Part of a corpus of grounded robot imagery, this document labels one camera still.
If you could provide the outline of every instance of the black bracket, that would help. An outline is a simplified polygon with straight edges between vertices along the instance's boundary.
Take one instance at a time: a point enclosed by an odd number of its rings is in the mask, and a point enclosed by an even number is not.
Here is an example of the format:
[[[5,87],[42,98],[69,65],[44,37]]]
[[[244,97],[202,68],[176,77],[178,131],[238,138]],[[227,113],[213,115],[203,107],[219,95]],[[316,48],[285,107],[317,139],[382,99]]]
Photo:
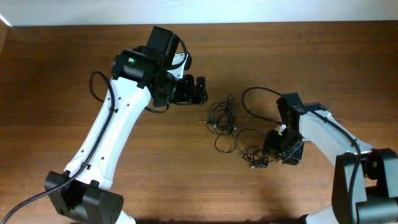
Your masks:
[[[320,103],[303,105],[298,93],[284,94],[277,100],[277,106],[286,128],[281,134],[274,130],[268,133],[262,153],[268,156],[274,151],[283,164],[297,165],[304,150],[303,136],[299,130],[300,116],[309,111],[327,109]]]
[[[44,182],[46,190],[56,187],[68,179],[50,172]],[[58,214],[83,223],[115,224],[123,207],[123,197],[98,189],[95,182],[84,184],[74,180],[68,186],[49,195]]]
[[[391,149],[373,149],[361,155],[361,166],[355,180],[353,201],[348,187],[356,155],[346,153],[337,156],[331,204],[340,224],[392,223],[398,220],[398,157]],[[377,180],[372,187],[365,187],[363,176]],[[349,205],[353,203],[353,219]]]
[[[192,75],[175,78],[168,72],[179,65],[172,65],[179,43],[183,42],[172,31],[155,26],[146,46],[124,50],[115,57],[112,78],[127,78],[137,82],[139,88],[147,87],[155,107],[204,104],[208,100],[205,77],[198,77],[195,86]],[[184,70],[188,70],[192,56],[184,53],[188,55]]]

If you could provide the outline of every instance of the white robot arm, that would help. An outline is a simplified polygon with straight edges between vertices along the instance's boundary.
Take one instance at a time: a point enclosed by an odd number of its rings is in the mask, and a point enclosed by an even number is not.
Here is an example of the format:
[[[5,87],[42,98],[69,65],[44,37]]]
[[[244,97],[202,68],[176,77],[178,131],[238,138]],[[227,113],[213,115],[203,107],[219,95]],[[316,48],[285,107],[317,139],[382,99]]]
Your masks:
[[[301,223],[365,224],[398,220],[398,157],[394,151],[375,149],[360,141],[323,105],[303,105],[297,93],[284,94],[277,100],[277,106],[284,128],[279,134],[272,135],[276,132],[271,131],[269,135],[274,137],[267,138],[264,148],[277,152],[282,160],[292,156],[300,159],[301,154],[296,153],[299,147],[296,146],[302,147],[302,139],[307,139],[335,166],[332,205],[303,216]],[[360,163],[353,177],[357,158]],[[366,187],[364,177],[376,179],[377,185]]]
[[[178,43],[184,53],[175,53]],[[163,112],[147,107],[151,98],[154,106],[166,105],[167,109],[169,103],[190,105],[207,101],[205,78],[198,77],[195,86],[193,76],[183,74],[191,61],[185,44],[160,27],[154,27],[146,46],[125,50],[115,58],[111,88],[83,145],[63,174],[50,172],[45,180],[45,189],[50,190],[78,174],[71,184],[49,194],[59,214],[82,223],[135,223],[122,211],[123,197],[108,191],[116,164],[142,110]],[[109,113],[112,117],[106,131],[87,162]]]

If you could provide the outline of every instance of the wire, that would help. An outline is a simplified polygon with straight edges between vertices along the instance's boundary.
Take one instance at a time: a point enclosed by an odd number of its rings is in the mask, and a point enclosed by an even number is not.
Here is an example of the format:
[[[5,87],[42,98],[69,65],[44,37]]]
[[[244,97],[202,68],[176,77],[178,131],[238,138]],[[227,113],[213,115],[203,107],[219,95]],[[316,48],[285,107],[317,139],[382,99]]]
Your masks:
[[[94,98],[96,99],[96,100],[98,100],[99,102],[104,102],[104,100],[102,100],[101,98],[99,98],[95,93],[94,93],[94,91],[93,91],[93,81],[94,81],[94,77],[95,77],[95,74],[93,75],[93,73],[90,75],[90,81],[88,82],[88,89],[90,90],[90,93],[91,93],[91,95],[93,95],[94,96]]]
[[[250,90],[267,90],[267,91],[269,91],[269,92],[271,92],[271,93],[275,93],[276,95],[279,95],[279,96],[283,96],[283,95],[282,95],[281,93],[278,93],[278,92],[275,91],[275,90],[271,90],[270,88],[260,87],[260,86],[250,87],[250,88],[248,88],[247,90],[245,90],[245,91],[242,93],[242,106],[243,106],[243,108],[244,108],[249,114],[251,114],[251,115],[253,115],[253,116],[257,117],[257,118],[264,119],[264,120],[266,120],[266,121],[271,121],[271,122],[274,122],[274,123],[276,123],[276,124],[278,124],[278,125],[282,125],[282,122],[281,122],[281,121],[277,121],[277,120],[274,120],[274,119],[270,119],[270,118],[265,118],[265,117],[263,117],[263,116],[259,116],[259,115],[255,114],[255,113],[253,113],[252,111],[250,111],[250,110],[246,107],[246,105],[244,104],[244,96],[245,96],[245,94],[246,94],[247,92],[249,92]]]
[[[115,98],[114,98],[114,93],[113,93],[112,86],[111,86],[109,80],[106,78],[106,76],[105,76],[102,72],[100,72],[100,71],[95,71],[95,72],[93,72],[93,73],[91,74],[91,77],[90,77],[90,83],[91,83],[91,84],[90,84],[90,92],[91,92],[91,90],[92,90],[92,86],[91,86],[92,83],[93,83],[93,82],[92,82],[92,79],[93,79],[93,77],[94,77],[96,74],[101,75],[101,77],[104,79],[106,85],[107,85],[108,88],[109,88],[109,93],[110,93],[110,95],[111,95],[111,109],[110,109],[109,114],[108,114],[108,117],[106,118],[106,121],[105,121],[105,123],[104,123],[104,125],[103,125],[103,127],[102,127],[102,129],[101,129],[101,131],[100,131],[100,133],[99,133],[99,135],[98,135],[98,137],[97,137],[95,143],[94,143],[94,146],[93,146],[93,148],[91,149],[90,153],[88,154],[86,160],[81,164],[81,166],[80,166],[80,168],[78,169],[78,171],[76,172],[76,174],[74,174],[73,176],[71,176],[71,177],[70,177],[66,182],[64,182],[63,184],[60,184],[60,185],[58,185],[58,186],[56,186],[56,187],[53,187],[53,188],[51,188],[51,189],[48,189],[48,190],[46,190],[46,191],[44,191],[44,192],[42,192],[42,193],[40,193],[40,194],[37,194],[37,195],[35,195],[35,196],[31,197],[31,198],[28,198],[27,200],[25,200],[25,201],[21,202],[20,204],[18,204],[17,206],[15,206],[15,207],[14,207],[11,211],[9,211],[9,212],[7,213],[7,215],[3,218],[1,224],[6,224],[7,221],[8,221],[8,219],[10,219],[11,216],[12,216],[14,213],[16,213],[19,209],[21,209],[23,206],[25,206],[25,205],[27,205],[27,204],[29,204],[29,203],[31,203],[31,202],[33,202],[33,201],[39,199],[39,198],[42,198],[42,197],[44,197],[44,196],[46,196],[46,195],[49,195],[49,194],[51,194],[52,192],[54,192],[54,191],[56,191],[56,190],[59,190],[59,189],[65,187],[65,186],[67,186],[67,185],[70,184],[72,181],[74,181],[74,180],[84,171],[84,169],[86,169],[86,167],[87,167],[89,161],[90,161],[91,158],[93,157],[93,155],[94,155],[94,153],[95,153],[95,151],[96,151],[98,145],[100,144],[100,141],[101,141],[101,139],[102,139],[102,137],[103,137],[103,135],[104,135],[104,133],[105,133],[105,131],[106,131],[106,128],[108,127],[109,122],[111,121],[111,118],[112,118],[112,115],[113,115],[113,111],[114,111],[114,105],[115,105]]]
[[[242,132],[244,132],[244,131],[254,131],[254,132],[257,132],[257,133],[259,133],[262,137],[264,137],[264,139],[265,139],[267,136],[264,135],[261,131],[258,131],[258,130],[256,130],[256,129],[244,128],[244,129],[242,129],[242,130],[240,130],[240,131],[238,132],[238,134],[236,135],[236,139],[235,139],[236,148],[237,148],[240,152],[243,153],[242,158],[243,158],[244,160],[246,160],[246,161],[249,161],[249,162],[252,164],[252,166],[251,166],[252,169],[254,169],[254,168],[266,168],[266,167],[268,166],[268,164],[269,164],[270,162],[274,161],[275,159],[269,160],[268,156],[264,156],[264,155],[262,154],[262,149],[261,149],[261,148],[259,148],[259,147],[257,147],[257,146],[250,146],[250,147],[246,148],[246,150],[242,150],[242,149],[239,148],[239,144],[238,144],[239,135],[240,135]]]
[[[251,87],[251,88],[248,88],[247,90],[245,90],[245,91],[243,92],[243,95],[242,95],[242,104],[243,104],[243,107],[245,108],[245,110],[246,110],[248,113],[250,113],[250,114],[252,114],[253,116],[255,116],[255,117],[258,117],[258,118],[261,118],[261,119],[265,119],[265,120],[268,120],[268,121],[273,121],[273,120],[271,120],[271,119],[269,119],[269,118],[260,117],[260,116],[258,116],[258,115],[256,115],[256,114],[250,112],[250,111],[246,108],[246,106],[244,105],[244,101],[243,101],[244,95],[245,95],[248,91],[253,90],[253,89],[262,89],[262,90],[267,90],[267,91],[269,91],[269,92],[271,92],[271,93],[275,93],[276,95],[279,95],[279,96],[281,96],[281,97],[284,97],[286,100],[290,101],[291,103],[295,103],[295,104],[301,106],[303,109],[307,110],[307,108],[306,108],[302,103],[295,102],[295,101],[291,101],[291,100],[289,100],[288,98],[286,98],[285,95],[282,95],[281,93],[279,93],[279,92],[277,92],[277,91],[275,91],[275,90],[271,90],[271,89],[265,88],[265,87]],[[353,215],[353,190],[354,190],[354,184],[355,184],[355,177],[356,177],[356,174],[357,174],[357,172],[358,172],[359,165],[361,164],[361,150],[360,150],[358,144],[356,143],[356,140],[353,139],[353,138],[351,137],[351,135],[349,135],[343,128],[341,128],[340,126],[338,126],[338,125],[335,124],[334,122],[330,121],[327,117],[324,117],[324,116],[318,114],[318,113],[315,112],[315,111],[310,111],[310,112],[313,113],[315,116],[319,117],[320,119],[322,119],[324,122],[326,122],[326,123],[332,125],[334,128],[336,128],[336,129],[337,129],[338,131],[340,131],[342,134],[344,134],[344,135],[348,138],[348,140],[351,142],[351,145],[352,145],[353,147],[355,147],[355,149],[356,149],[357,155],[356,155],[356,160],[355,160],[355,164],[354,164],[353,173],[351,174],[351,178],[350,178],[350,180],[349,180],[349,190],[348,190],[348,197],[349,197],[349,200],[351,201],[351,203],[349,204],[349,214],[350,214],[351,222],[354,223],[354,215]]]
[[[180,44],[181,44],[182,49],[184,51],[184,59],[178,64],[171,65],[167,70],[174,70],[174,69],[177,69],[177,68],[181,67],[184,64],[185,60],[187,59],[188,54],[189,54],[189,52],[187,50],[187,46],[185,46],[185,43],[184,43],[184,41],[182,41],[182,39],[180,39]]]
[[[213,124],[214,130],[210,129],[209,124]],[[233,132],[236,130],[236,110],[232,95],[228,95],[226,101],[216,102],[210,106],[206,126],[211,133],[218,135],[214,141],[217,151],[231,153],[235,150],[236,144],[228,151],[221,150],[217,146],[217,140],[221,136],[230,135],[235,139]]]
[[[151,113],[164,113],[164,112],[166,112],[166,111],[169,109],[169,107],[170,107],[170,103],[167,102],[167,104],[166,104],[166,109],[163,110],[163,111],[157,111],[157,110],[154,110],[154,109],[149,108],[149,107],[147,107],[147,106],[146,106],[144,109],[145,109],[146,111],[151,112]]]
[[[236,137],[234,136],[234,132],[236,131],[236,126],[237,126],[237,116],[236,116],[234,99],[231,95],[228,95],[226,101],[216,102],[210,106],[208,119],[206,121],[206,126],[211,133],[218,135],[216,140],[214,141],[214,145],[217,151],[227,154],[233,152],[235,149],[238,149],[243,154],[242,158],[251,163],[252,168],[257,168],[257,167],[266,168],[268,166],[268,163],[270,161],[268,160],[267,156],[262,155],[262,149],[256,146],[248,147],[245,150],[239,148],[238,139],[239,135],[242,132],[255,131],[261,134],[261,136],[264,138],[265,135],[258,130],[245,128],[240,130],[237,133]],[[229,150],[220,149],[217,146],[217,141],[221,136],[230,136],[234,142],[233,147],[230,148]]]

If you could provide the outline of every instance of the wooden table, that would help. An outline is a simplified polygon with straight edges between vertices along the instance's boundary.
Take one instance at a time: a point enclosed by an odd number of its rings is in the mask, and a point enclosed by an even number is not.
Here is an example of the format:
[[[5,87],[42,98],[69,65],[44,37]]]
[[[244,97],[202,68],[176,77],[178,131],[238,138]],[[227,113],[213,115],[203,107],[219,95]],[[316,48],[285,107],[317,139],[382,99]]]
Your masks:
[[[203,121],[213,102],[234,96],[238,128],[278,127],[247,114],[241,93],[266,86],[319,101],[357,137],[398,149],[398,22],[308,22],[163,26],[193,56],[190,73],[206,76],[206,105],[144,111],[127,141],[112,192],[139,219],[271,221],[297,218],[331,203],[334,169],[306,143],[298,166],[250,169],[238,152],[214,149]],[[152,26],[12,27],[0,59],[0,217],[43,190],[83,143],[101,104],[88,91],[93,70],[109,74],[116,54],[146,43]],[[103,83],[96,91],[104,95]],[[279,119],[277,97],[247,96],[250,109]],[[261,145],[253,133],[241,147]],[[228,147],[230,139],[220,146]],[[10,223],[69,223],[48,197]]]

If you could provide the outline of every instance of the white wall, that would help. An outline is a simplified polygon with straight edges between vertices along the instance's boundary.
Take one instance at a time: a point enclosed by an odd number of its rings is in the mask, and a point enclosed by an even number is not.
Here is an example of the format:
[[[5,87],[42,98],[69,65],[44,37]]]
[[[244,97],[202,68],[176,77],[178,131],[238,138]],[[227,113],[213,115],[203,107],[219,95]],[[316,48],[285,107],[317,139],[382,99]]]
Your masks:
[[[0,0],[13,26],[397,20],[398,0]]]

